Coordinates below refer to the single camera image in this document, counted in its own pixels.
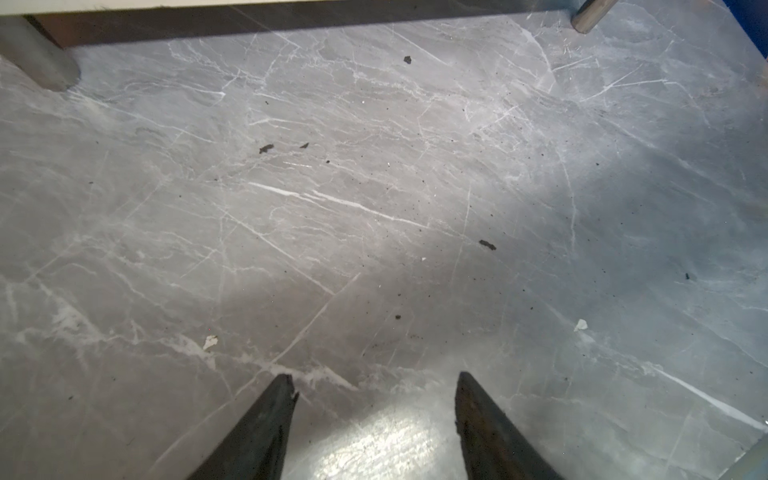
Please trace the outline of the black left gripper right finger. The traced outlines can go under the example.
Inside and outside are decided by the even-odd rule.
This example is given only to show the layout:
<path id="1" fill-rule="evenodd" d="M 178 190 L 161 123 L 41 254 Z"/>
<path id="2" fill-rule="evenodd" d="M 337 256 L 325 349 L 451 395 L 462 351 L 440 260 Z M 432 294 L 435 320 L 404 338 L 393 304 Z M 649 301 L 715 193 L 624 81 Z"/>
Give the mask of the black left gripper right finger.
<path id="1" fill-rule="evenodd" d="M 466 371 L 458 377 L 455 415 L 468 478 L 562 479 Z"/>

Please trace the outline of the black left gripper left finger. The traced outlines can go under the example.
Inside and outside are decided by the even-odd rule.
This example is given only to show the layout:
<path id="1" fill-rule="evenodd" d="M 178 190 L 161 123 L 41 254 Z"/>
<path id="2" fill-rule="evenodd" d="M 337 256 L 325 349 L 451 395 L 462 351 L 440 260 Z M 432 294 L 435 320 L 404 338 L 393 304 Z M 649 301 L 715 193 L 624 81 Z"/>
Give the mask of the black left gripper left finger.
<path id="1" fill-rule="evenodd" d="M 277 375 L 189 479 L 279 479 L 298 398 L 292 376 Z"/>

